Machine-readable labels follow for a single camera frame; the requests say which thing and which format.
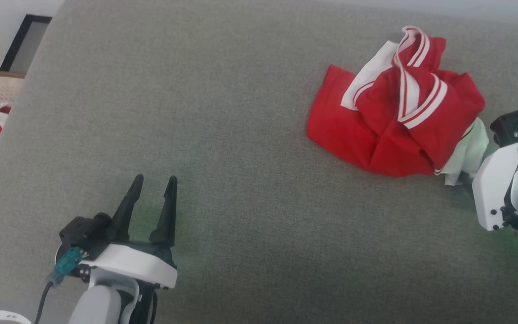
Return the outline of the grey fabric sofa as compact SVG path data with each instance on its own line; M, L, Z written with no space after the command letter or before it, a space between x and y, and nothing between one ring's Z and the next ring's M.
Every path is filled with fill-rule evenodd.
M179 180L157 324L518 324L518 235L463 187L387 178L310 141L329 64L415 25L487 106L518 108L518 25L304 0L66 0L0 136L0 300L35 312L74 217L145 183L148 238Z

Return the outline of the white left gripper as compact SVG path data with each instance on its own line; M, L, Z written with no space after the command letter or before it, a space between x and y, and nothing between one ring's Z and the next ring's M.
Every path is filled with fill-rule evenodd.
M132 212L143 186L144 176L138 174L123 197L107 229L111 241L127 242ZM80 263L80 278L88 283L93 270L106 270L128 278L174 289L178 270L171 248L175 244L178 179L171 176L164 193L164 206L156 229L149 236L151 243L131 242L109 244L98 256L86 257Z

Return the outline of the small white label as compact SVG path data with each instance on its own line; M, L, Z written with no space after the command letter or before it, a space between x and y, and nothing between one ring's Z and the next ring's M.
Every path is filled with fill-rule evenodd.
M11 311L0 310L0 321L8 321L16 324L31 324L31 320L25 316Z

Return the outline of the black framed panel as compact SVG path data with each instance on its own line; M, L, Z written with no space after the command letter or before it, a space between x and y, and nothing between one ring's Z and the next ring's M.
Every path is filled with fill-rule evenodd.
M52 17L27 14L0 66L0 72L26 74Z

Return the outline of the red and white garment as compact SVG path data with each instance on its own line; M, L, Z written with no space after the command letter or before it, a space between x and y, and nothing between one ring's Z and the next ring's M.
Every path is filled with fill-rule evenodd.
M440 68L446 39L406 26L359 72L328 67L306 134L338 158L390 177L475 176L489 145L485 99L466 72Z

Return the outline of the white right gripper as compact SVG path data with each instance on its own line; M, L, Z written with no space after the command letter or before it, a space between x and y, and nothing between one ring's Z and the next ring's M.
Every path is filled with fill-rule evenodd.
M487 156L472 182L479 224L486 230L503 228L501 208L518 168L518 142Z

